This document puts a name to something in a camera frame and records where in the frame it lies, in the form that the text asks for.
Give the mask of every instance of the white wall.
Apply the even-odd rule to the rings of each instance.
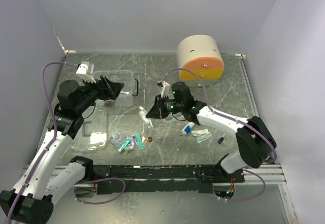
[[[11,190],[39,142],[47,109],[41,67],[64,53],[36,0],[0,0],[0,191]],[[49,68],[52,94],[59,67]],[[5,215],[0,209],[0,223]]]
[[[323,223],[325,0],[277,0],[246,65],[300,223]]]
[[[193,34],[246,53],[275,0],[38,0],[67,49],[174,52]]]

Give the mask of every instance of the gray marble surface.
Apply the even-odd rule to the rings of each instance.
[[[249,102],[248,91],[242,76],[239,61],[233,55],[223,55],[225,69],[222,77],[211,87],[207,88],[210,103],[218,110],[240,117],[252,117],[253,111]],[[132,70],[134,77],[139,80],[139,95],[134,97],[132,107],[105,107],[98,106],[94,115],[88,120],[91,124],[87,130],[106,133],[110,137],[116,130],[126,135],[140,133],[144,137],[151,136],[153,141],[144,141],[144,149],[130,153],[120,153],[110,143],[99,150],[80,151],[89,144],[89,139],[81,136],[81,132],[61,158],[59,165],[67,165],[75,155],[93,159],[94,164],[108,165],[169,165],[169,164],[215,164],[225,154],[238,149],[236,140],[225,133],[208,128],[213,133],[213,138],[200,144],[192,135],[181,136],[180,131],[186,122],[176,121],[166,123],[163,120],[153,120],[153,127],[143,125],[139,117],[138,106],[149,110],[154,102],[154,97],[159,94],[157,81],[172,68],[177,67],[176,56],[166,55],[129,55],[129,54],[69,54],[67,62],[80,63],[90,61],[98,70]],[[58,85],[67,79],[80,79],[75,75],[75,68],[65,66],[62,68]],[[172,73],[167,82],[173,84],[178,81],[178,73]],[[192,88],[191,92],[196,100],[205,101],[201,88]],[[205,129],[206,126],[195,126],[194,129]],[[224,137],[224,142],[218,144],[217,140]]]

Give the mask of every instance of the purple cable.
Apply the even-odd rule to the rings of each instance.
[[[247,123],[245,123],[245,122],[243,122],[243,121],[241,121],[241,120],[236,120],[235,118],[233,118],[233,117],[231,117],[231,116],[223,115],[222,113],[219,113],[219,112],[213,110],[213,107],[210,105],[210,102],[209,102],[209,97],[208,97],[207,90],[206,90],[206,88],[205,88],[205,86],[204,86],[204,84],[203,84],[201,78],[199,78],[199,76],[196,75],[195,73],[193,73],[192,71],[190,71],[190,70],[188,70],[188,69],[184,69],[184,68],[175,68],[175,69],[172,69],[172,70],[170,70],[169,72],[167,72],[167,73],[164,75],[164,77],[162,78],[161,82],[164,81],[164,79],[165,79],[165,77],[166,77],[167,75],[169,75],[171,72],[173,72],[173,71],[177,71],[177,70],[184,70],[184,71],[187,71],[187,72],[193,74],[193,75],[194,75],[194,76],[199,80],[199,82],[201,83],[201,86],[202,86],[202,88],[203,88],[203,91],[204,91],[204,95],[205,95],[205,98],[206,98],[207,106],[208,106],[209,110],[210,110],[213,114],[216,114],[216,115],[218,115],[218,116],[222,116],[222,117],[227,118],[227,119],[229,119],[229,120],[231,120],[231,121],[237,121],[238,123],[244,125],[245,127],[249,128],[250,130],[252,130],[254,133],[256,133],[257,135],[259,135],[259,136],[260,136],[260,137],[261,137],[261,138],[262,138],[262,139],[267,143],[267,145],[271,148],[272,153],[274,154],[274,159],[272,159],[271,162],[274,162],[274,161],[277,159],[278,155],[277,155],[277,153],[276,153],[276,151],[275,151],[275,148],[273,147],[273,145],[271,144],[271,142],[270,142],[270,141],[269,141],[269,140],[268,140],[268,139],[267,139],[263,134],[261,134],[258,130],[256,130],[256,129],[253,128],[251,125],[249,125],[249,124],[247,124]]]
[[[56,122],[55,115],[54,115],[54,112],[53,112],[52,107],[51,107],[50,99],[49,99],[49,97],[47,95],[46,86],[45,86],[45,80],[44,80],[44,72],[45,72],[45,69],[48,66],[53,65],[53,64],[69,65],[69,66],[72,66],[72,67],[76,67],[77,66],[77,64],[66,63],[66,62],[50,62],[50,63],[48,63],[48,64],[46,64],[45,66],[42,67],[42,71],[41,71],[42,88],[43,88],[43,92],[44,92],[44,96],[45,96],[45,100],[46,100],[46,105],[47,105],[47,108],[49,109],[49,112],[51,114],[51,117],[52,117],[52,120],[53,120],[53,126],[54,126],[54,135],[53,135],[53,138],[45,146],[46,149],[48,149],[53,144],[53,142],[56,140],[56,136],[57,136],[57,122]],[[20,191],[16,195],[16,198],[14,199],[14,201],[13,201],[11,207],[10,207],[10,210],[8,212],[7,221],[6,221],[7,224],[10,224],[11,223],[11,216],[12,216],[13,211],[15,209],[15,206],[16,206],[18,200],[19,200],[19,197],[22,195],[22,193],[26,189],[26,186],[28,185],[30,179],[32,178],[33,174],[35,173],[35,170],[36,170],[37,166],[39,165],[39,163],[41,162],[41,160],[42,160],[42,158],[43,158],[43,156],[44,156],[45,153],[46,153],[46,150],[43,150],[41,152],[41,154],[39,155],[39,157],[36,159],[33,167],[31,168],[29,174],[27,175],[27,177],[25,179],[24,186],[21,187]]]
[[[199,80],[199,82],[201,83],[201,86],[202,86],[202,88],[203,88],[203,91],[204,91],[204,95],[205,95],[205,99],[206,99],[207,106],[208,106],[209,110],[210,110],[212,113],[214,113],[214,114],[216,114],[216,115],[218,115],[218,116],[222,116],[222,117],[224,117],[224,118],[227,118],[227,119],[229,119],[229,120],[231,120],[231,121],[236,121],[236,119],[233,118],[233,117],[231,117],[231,116],[223,115],[222,113],[219,113],[219,112],[213,110],[213,107],[210,105],[210,102],[209,102],[209,97],[208,97],[207,90],[206,90],[206,88],[205,88],[205,86],[204,86],[204,84],[203,84],[201,78],[199,78],[199,76],[196,75],[194,72],[192,72],[192,71],[190,71],[190,70],[188,70],[188,69],[184,69],[184,68],[175,68],[175,69],[172,69],[172,70],[170,70],[169,72],[167,72],[167,73],[164,75],[164,77],[162,78],[161,82],[163,82],[164,79],[165,79],[165,78],[166,78],[166,77],[167,77],[171,72],[173,72],[173,71],[177,71],[177,70],[184,70],[184,71],[187,71],[187,72],[193,74],[193,75],[194,75],[194,76]],[[274,159],[273,159],[271,162],[274,162],[274,161],[277,159],[278,156],[277,156],[277,153],[276,153],[276,151],[275,151],[275,148],[273,147],[273,145],[271,144],[271,142],[270,142],[270,141],[269,141],[269,140],[268,140],[268,139],[267,139],[263,134],[261,134],[258,130],[256,130],[255,128],[253,128],[251,125],[249,125],[249,124],[247,124],[247,123],[245,123],[245,122],[243,122],[243,121],[241,121],[241,120],[237,120],[237,122],[240,123],[240,124],[242,124],[242,125],[244,125],[244,126],[246,126],[246,127],[249,128],[249,129],[251,129],[254,133],[256,133],[257,135],[259,135],[259,136],[260,136],[260,137],[261,137],[261,138],[262,138],[262,139],[267,143],[267,145],[271,148],[271,150],[272,150],[272,152],[273,152],[273,154],[274,154]],[[221,199],[224,199],[225,201],[230,201],[230,202],[241,202],[241,201],[246,201],[246,200],[252,200],[252,199],[255,199],[255,198],[261,196],[261,195],[264,193],[264,191],[265,191],[265,189],[266,189],[266,184],[265,184],[265,181],[261,178],[261,176],[258,175],[258,174],[256,174],[256,173],[254,173],[254,172],[251,172],[251,171],[249,171],[249,170],[245,170],[245,169],[243,169],[243,171],[255,175],[256,177],[258,177],[258,178],[262,181],[262,183],[263,183],[263,189],[261,190],[261,192],[259,192],[259,193],[258,193],[257,195],[255,195],[255,196],[252,196],[252,197],[249,197],[249,198],[244,198],[244,199],[235,199],[235,200],[231,200],[231,199],[228,200],[228,199],[224,199],[224,198],[221,198]]]
[[[102,201],[102,202],[88,202],[88,201],[82,201],[81,199],[79,199],[77,197],[77,193],[76,193],[76,190],[75,190],[75,198],[76,198],[76,201],[82,203],[82,204],[88,204],[88,205],[102,205],[102,204],[107,204],[107,203],[110,203],[118,198],[121,197],[121,195],[124,193],[125,191],[125,181],[121,178],[118,178],[118,177],[108,177],[108,178],[104,178],[104,179],[99,179],[99,180],[94,180],[94,181],[88,181],[88,182],[80,182],[80,183],[98,183],[98,182],[105,182],[105,181],[110,181],[110,180],[118,180],[118,181],[121,181],[123,183],[123,189],[122,191],[118,194],[118,196],[110,199],[110,200],[107,200],[107,201]]]

